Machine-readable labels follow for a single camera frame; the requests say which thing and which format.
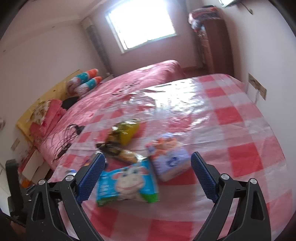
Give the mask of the black yellow snack bar wrapper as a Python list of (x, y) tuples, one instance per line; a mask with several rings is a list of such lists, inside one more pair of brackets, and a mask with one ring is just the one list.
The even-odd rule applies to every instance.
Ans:
[(97, 143), (95, 146), (104, 154), (107, 154), (107, 156), (128, 164), (139, 163), (146, 159), (146, 157), (136, 152), (126, 150), (114, 143)]

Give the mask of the blue cow milk snack bag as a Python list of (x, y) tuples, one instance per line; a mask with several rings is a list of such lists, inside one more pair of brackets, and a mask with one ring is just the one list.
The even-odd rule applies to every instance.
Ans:
[(159, 201), (156, 177), (148, 159), (101, 173), (96, 196), (98, 206), (122, 200), (146, 203)]

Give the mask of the yellow green snack bag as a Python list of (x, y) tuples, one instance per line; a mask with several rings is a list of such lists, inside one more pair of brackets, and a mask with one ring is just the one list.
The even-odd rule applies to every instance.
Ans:
[(140, 126), (139, 119), (127, 120), (117, 123), (111, 127), (105, 143), (119, 144), (126, 146), (130, 143)]

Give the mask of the black office chair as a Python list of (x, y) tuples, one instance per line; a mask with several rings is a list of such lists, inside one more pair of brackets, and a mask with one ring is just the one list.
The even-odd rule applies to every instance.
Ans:
[(19, 164), (15, 159), (6, 161), (5, 167), (10, 190), (10, 196), (8, 197), (10, 216), (25, 225), (31, 209), (32, 189), (23, 188), (20, 185)]

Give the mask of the pink bed with heart blanket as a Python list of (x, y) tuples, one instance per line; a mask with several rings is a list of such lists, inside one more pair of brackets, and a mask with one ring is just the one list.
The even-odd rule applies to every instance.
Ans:
[(168, 83), (185, 78), (185, 73), (176, 60), (167, 60), (145, 66), (97, 85), (92, 92), (78, 100), (43, 139), (35, 142), (38, 151), (52, 170), (58, 166), (57, 154), (66, 138), (66, 128), (70, 125), (86, 126), (97, 110), (124, 94), (142, 88)]

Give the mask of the folded pink blanket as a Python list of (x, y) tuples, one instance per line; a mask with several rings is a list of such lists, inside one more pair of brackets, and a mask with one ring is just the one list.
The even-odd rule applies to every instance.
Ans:
[(36, 123), (31, 124), (30, 133), (34, 139), (43, 139), (45, 138), (55, 127), (58, 121), (66, 113), (66, 110), (63, 109), (62, 101), (59, 99), (51, 99), (50, 107), (45, 116), (45, 120), (42, 125)]

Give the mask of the black power adapter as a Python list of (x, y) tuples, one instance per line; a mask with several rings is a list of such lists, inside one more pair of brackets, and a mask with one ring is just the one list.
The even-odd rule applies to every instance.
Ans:
[(85, 126), (74, 125), (74, 128), (76, 130), (77, 135), (80, 135), (82, 133), (82, 131), (84, 130)]

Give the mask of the pink checkered plastic tablecloth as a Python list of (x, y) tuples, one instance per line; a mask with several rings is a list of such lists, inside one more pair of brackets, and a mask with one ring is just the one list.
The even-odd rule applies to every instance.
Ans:
[[(134, 118), (141, 127), (129, 150), (146, 155), (148, 143), (172, 133), (189, 153), (199, 152), (220, 173), (241, 181), (255, 178), (267, 204), (272, 237), (285, 228), (293, 198), (280, 144), (241, 82), (223, 74), (108, 98), (62, 157), (51, 181), (79, 169), (114, 124)], [(159, 182), (158, 187), (155, 203), (126, 200), (99, 207), (92, 193), (82, 206), (105, 240), (192, 240), (213, 206), (194, 172)]]

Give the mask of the floral pillow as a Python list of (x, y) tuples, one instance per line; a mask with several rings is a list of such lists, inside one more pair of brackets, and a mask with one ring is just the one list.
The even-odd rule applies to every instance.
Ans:
[(30, 121), (41, 126), (45, 120), (45, 116), (50, 107), (50, 103), (50, 100), (40, 101), (31, 114)]

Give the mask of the yellow wooden headboard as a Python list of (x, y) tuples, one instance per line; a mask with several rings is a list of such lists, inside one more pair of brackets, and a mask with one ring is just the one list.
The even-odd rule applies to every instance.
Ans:
[(34, 112), (35, 108), (39, 105), (40, 102), (48, 101), (51, 99), (59, 99), (64, 101), (65, 99), (70, 97), (70, 94), (67, 92), (66, 83), (76, 75), (82, 73), (81, 70), (77, 70), (74, 73), (67, 76), (65, 79), (57, 83), (50, 90), (48, 90), (45, 94), (40, 96), (18, 119), (16, 122), (16, 127), (22, 132), (23, 136), (29, 143), (33, 143), (34, 139), (30, 133), (30, 126), (32, 122), (30, 121), (30, 117)]

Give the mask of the brown wooden cabinet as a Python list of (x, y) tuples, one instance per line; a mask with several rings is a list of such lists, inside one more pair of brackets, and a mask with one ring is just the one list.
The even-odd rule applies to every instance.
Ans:
[(233, 55), (225, 21), (222, 19), (204, 21), (197, 31), (197, 36), (208, 72), (233, 76)]

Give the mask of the folded blankets on cabinet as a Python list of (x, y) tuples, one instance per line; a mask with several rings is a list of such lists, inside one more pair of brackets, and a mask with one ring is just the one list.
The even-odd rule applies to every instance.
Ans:
[(215, 6), (204, 6), (199, 9), (195, 9), (189, 13), (188, 23), (194, 31), (199, 31), (204, 21), (207, 20), (220, 20), (221, 17), (218, 12), (218, 8)]

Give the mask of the bright window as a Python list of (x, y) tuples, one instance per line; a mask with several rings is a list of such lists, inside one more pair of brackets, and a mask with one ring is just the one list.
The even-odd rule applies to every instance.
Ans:
[(122, 53), (177, 35), (168, 1), (120, 1), (105, 17)]

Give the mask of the small side window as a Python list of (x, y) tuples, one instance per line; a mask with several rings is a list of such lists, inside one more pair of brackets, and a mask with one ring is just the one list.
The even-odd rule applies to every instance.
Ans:
[(239, 2), (241, 2), (241, 0), (219, 0), (219, 3), (223, 8), (233, 6), (235, 4), (238, 4)]

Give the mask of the wall socket plate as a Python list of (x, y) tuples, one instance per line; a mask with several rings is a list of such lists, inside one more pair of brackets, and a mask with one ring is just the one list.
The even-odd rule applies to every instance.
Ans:
[(259, 94), (261, 97), (266, 100), (267, 96), (267, 89), (259, 83), (257, 79), (255, 79), (250, 73), (248, 73), (248, 82), (251, 84), (257, 91), (259, 91)]

